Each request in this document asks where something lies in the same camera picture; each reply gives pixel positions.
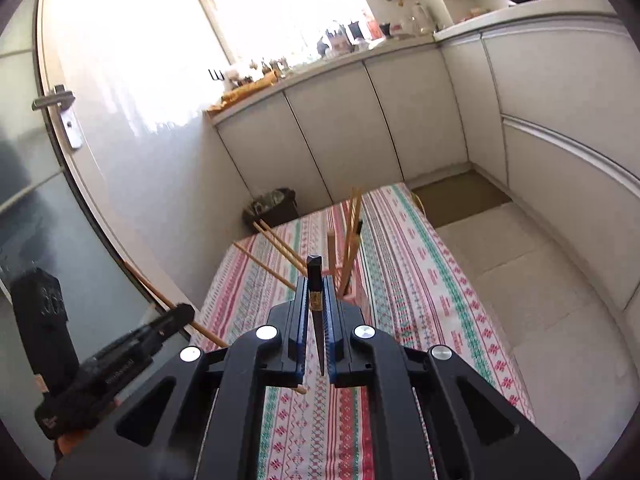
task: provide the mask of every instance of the kitchen cabinet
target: kitchen cabinet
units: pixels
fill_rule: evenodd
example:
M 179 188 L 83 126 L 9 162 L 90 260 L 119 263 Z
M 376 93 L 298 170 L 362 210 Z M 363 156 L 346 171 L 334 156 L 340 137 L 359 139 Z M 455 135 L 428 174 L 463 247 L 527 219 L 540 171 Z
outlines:
M 362 63 L 307 79 L 285 94 L 334 202 L 402 174 L 385 118 Z
M 367 59 L 405 180 L 467 161 L 447 68 L 434 45 Z
M 331 205 L 331 198 L 291 108 L 280 92 L 218 125 L 222 141 L 256 197 L 289 187 L 300 214 Z
M 511 190 L 572 245 L 624 309 L 640 280 L 638 180 L 560 136 L 509 121 L 504 131 Z
M 458 99 L 469 160 L 506 185 L 500 107 L 480 36 L 445 44 L 442 55 Z
M 630 337 L 626 333 L 623 335 L 625 335 L 631 355 L 638 365 L 640 364 L 640 295 L 636 294 L 632 299 L 624 311 L 623 319 L 626 322 L 626 331 L 629 332 Z
M 590 146 L 640 176 L 640 52 L 616 20 L 545 20 L 483 36 L 502 113 Z

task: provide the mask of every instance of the door handle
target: door handle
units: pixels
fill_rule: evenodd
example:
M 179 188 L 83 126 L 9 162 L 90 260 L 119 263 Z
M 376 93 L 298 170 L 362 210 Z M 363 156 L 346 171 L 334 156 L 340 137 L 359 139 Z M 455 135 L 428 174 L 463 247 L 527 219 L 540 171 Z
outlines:
M 64 85 L 56 85 L 51 94 L 36 97 L 31 103 L 31 110 L 42 110 L 55 105 L 60 105 L 61 110 L 68 110 L 75 100 L 76 96 L 71 90 L 65 90 Z
M 60 117 L 60 122 L 66 133 L 66 140 L 72 150 L 82 148 L 84 135 L 76 119 L 76 114 L 71 109 L 71 105 L 76 100 L 76 96 L 71 90 L 65 90 L 64 85 L 55 85 L 49 95 L 36 97 L 31 103 L 31 110 L 43 110 L 53 106 Z

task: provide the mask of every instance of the table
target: table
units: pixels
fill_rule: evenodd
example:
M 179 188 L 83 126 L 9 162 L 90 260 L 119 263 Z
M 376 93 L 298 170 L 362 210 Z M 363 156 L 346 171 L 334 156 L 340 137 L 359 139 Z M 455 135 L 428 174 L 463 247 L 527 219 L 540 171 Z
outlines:
M 348 206 L 339 203 L 277 228 L 298 254 L 322 255 L 326 232 L 336 234 L 342 261 Z M 491 319 L 443 241 L 414 205 L 404 184 L 363 195 L 362 244 L 352 281 L 354 301 L 365 320 L 393 334 L 402 345 L 426 350 L 434 344 L 454 349 L 527 418 L 533 412 L 516 363 Z M 262 235 L 242 245 L 260 261 L 295 283 L 298 272 Z M 231 343 L 266 322 L 269 309 L 294 293 L 231 246 L 218 268 L 198 320 Z M 197 335 L 206 351 L 213 343 Z M 370 479 L 372 442 L 367 392 L 336 389 L 318 369 L 312 324 L 307 337 L 304 385 L 308 393 L 268 388 L 265 397 L 258 478 Z

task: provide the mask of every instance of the window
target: window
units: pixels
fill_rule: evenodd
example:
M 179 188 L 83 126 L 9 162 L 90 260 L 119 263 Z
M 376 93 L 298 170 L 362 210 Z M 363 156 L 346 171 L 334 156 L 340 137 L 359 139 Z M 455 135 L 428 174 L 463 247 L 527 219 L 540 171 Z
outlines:
M 361 22 L 368 33 L 366 0 L 210 0 L 218 35 L 230 60 L 279 59 L 290 64 L 317 57 L 325 30 Z

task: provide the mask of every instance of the black metal clamp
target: black metal clamp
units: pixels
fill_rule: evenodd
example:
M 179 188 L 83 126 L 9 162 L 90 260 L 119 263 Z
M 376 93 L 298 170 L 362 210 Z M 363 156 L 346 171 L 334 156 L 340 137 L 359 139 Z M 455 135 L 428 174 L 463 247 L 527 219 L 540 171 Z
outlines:
M 319 269 L 317 259 L 309 263 L 310 272 Z M 266 325 L 229 348 L 183 349 L 52 478 L 254 479 L 265 388 L 295 387 L 304 375 L 309 296 L 318 293 L 315 278 L 309 283 L 300 278 L 293 301 L 273 307 Z M 330 383 L 369 389 L 376 478 L 433 479 L 428 444 L 439 480 L 579 478 L 573 462 L 450 348 L 405 348 L 367 326 L 359 307 L 338 301 L 331 277 L 321 285 Z

